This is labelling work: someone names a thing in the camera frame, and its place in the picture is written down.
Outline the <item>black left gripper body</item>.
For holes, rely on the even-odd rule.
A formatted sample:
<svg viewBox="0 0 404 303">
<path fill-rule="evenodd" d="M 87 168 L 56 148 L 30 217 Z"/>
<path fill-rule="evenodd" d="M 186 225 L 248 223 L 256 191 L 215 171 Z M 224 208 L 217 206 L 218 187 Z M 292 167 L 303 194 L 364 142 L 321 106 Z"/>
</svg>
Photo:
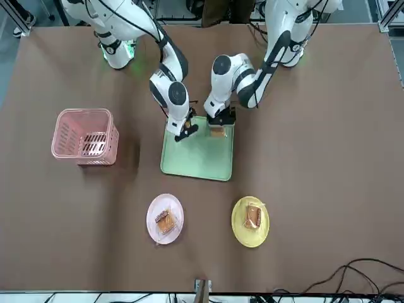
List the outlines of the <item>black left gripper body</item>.
<svg viewBox="0 0 404 303">
<path fill-rule="evenodd" d="M 236 121 L 235 107 L 227 107 L 214 118 L 207 115 L 209 126 L 233 126 Z"/>
</svg>

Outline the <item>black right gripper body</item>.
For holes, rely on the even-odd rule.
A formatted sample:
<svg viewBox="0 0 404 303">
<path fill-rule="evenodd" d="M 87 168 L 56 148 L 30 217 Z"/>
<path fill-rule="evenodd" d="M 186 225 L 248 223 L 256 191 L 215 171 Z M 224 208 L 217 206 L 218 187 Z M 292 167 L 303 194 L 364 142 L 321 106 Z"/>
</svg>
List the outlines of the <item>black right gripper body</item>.
<svg viewBox="0 0 404 303">
<path fill-rule="evenodd" d="M 192 126 L 191 119 L 196 115 L 196 110 L 193 107 L 189 108 L 183 128 L 190 128 Z"/>
</svg>

